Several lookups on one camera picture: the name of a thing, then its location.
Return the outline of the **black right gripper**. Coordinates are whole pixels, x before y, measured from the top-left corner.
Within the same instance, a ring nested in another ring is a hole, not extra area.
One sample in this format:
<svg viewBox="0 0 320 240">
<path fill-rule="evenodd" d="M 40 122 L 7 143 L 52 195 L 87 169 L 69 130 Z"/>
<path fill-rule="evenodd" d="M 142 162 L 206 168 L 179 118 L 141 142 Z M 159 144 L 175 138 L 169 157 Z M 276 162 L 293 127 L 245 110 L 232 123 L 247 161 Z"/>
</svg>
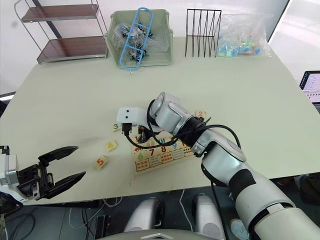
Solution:
<svg viewBox="0 0 320 240">
<path fill-rule="evenodd" d="M 157 135 L 156 132 L 152 132 L 147 127 L 145 127 L 143 125 L 138 126 L 138 136 L 139 136 L 138 143 L 143 144 L 146 141 L 148 141 L 148 138 L 151 138 L 156 135 Z"/>
</svg>

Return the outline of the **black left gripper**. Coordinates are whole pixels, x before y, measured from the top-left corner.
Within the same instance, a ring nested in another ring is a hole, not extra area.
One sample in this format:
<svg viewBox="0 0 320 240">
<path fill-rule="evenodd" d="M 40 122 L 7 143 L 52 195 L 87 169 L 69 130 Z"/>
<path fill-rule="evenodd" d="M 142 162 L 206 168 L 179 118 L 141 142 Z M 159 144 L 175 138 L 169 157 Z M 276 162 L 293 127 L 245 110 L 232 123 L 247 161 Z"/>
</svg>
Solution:
<svg viewBox="0 0 320 240">
<path fill-rule="evenodd" d="M 31 165 L 18 172 L 18 189 L 28 199 L 51 199 L 73 187 L 86 174 L 85 171 L 70 175 L 54 184 L 52 173 L 47 172 L 50 162 L 63 159 L 78 146 L 65 146 L 57 148 L 38 157 L 38 164 Z"/>
</svg>

